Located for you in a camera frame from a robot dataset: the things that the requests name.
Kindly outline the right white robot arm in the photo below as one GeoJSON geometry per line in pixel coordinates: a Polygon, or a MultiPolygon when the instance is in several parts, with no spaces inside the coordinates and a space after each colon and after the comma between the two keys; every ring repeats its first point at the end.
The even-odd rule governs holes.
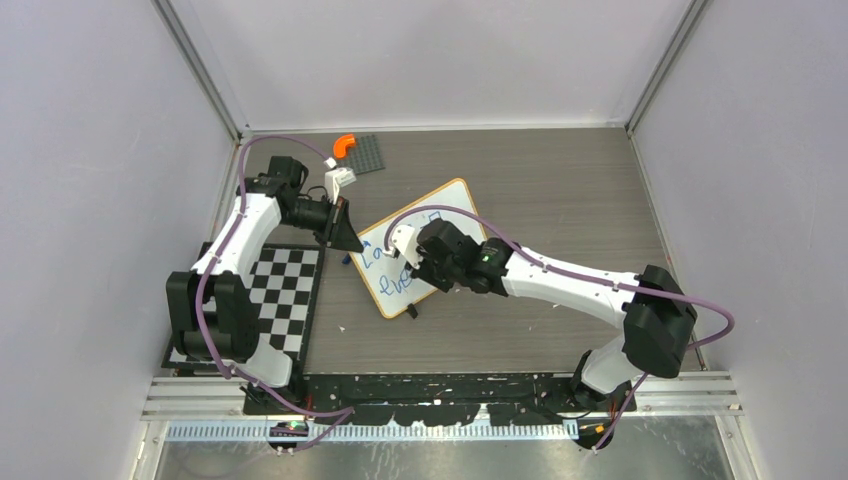
{"type": "Polygon", "coordinates": [[[544,300],[619,329],[575,369],[571,397],[584,410],[598,409],[633,377],[680,373],[697,313],[661,267],[649,265],[640,274],[586,268],[502,238],[478,242],[443,219],[422,228],[395,227],[389,241],[411,277],[440,291],[460,285],[477,294],[544,300]]]}

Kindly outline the black white checkerboard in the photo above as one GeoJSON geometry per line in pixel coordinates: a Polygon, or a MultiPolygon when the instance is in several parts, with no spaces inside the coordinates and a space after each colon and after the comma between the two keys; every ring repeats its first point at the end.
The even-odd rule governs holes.
{"type": "MultiPolygon", "coordinates": [[[[202,297],[204,319],[222,362],[244,363],[269,347],[302,369],[325,250],[317,246],[266,244],[242,278],[210,276],[202,297]]],[[[166,280],[171,341],[162,366],[186,371],[217,369],[197,322],[198,271],[174,272],[166,280]]]]}

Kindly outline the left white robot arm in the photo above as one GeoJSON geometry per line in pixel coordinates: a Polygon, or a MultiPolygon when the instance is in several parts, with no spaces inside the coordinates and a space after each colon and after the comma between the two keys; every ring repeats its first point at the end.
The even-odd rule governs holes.
{"type": "Polygon", "coordinates": [[[328,162],[314,199],[303,192],[308,168],[288,156],[275,156],[255,176],[241,174],[234,207],[222,231],[188,271],[169,275],[165,291],[172,341],[185,356],[211,361],[226,378],[242,375],[270,386],[268,400],[280,412],[298,412],[305,385],[291,377],[293,361],[260,338],[260,308],[247,281],[268,236],[280,225],[309,231],[330,249],[361,253],[364,246],[340,191],[352,184],[353,169],[328,162]]]}

